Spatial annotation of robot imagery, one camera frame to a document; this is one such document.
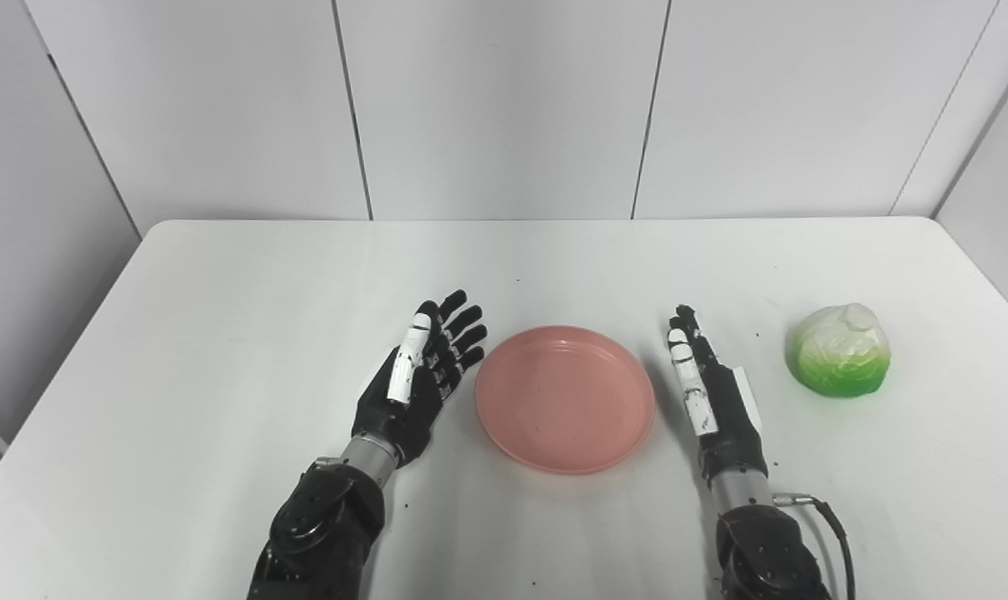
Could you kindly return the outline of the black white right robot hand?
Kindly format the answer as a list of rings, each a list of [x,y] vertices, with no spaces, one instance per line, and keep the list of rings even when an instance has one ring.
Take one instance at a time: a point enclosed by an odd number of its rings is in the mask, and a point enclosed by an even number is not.
[[[721,363],[695,310],[680,304],[669,319],[667,347],[682,388],[682,403],[698,438],[698,464],[707,486],[725,473],[768,475],[762,440],[749,415],[734,369]]]

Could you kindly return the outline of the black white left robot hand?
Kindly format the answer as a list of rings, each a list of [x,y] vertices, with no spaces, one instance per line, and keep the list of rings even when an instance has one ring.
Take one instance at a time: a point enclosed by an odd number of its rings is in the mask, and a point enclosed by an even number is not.
[[[423,455],[445,402],[484,360],[482,308],[463,289],[424,301],[360,395],[351,433],[390,445],[398,467]]]

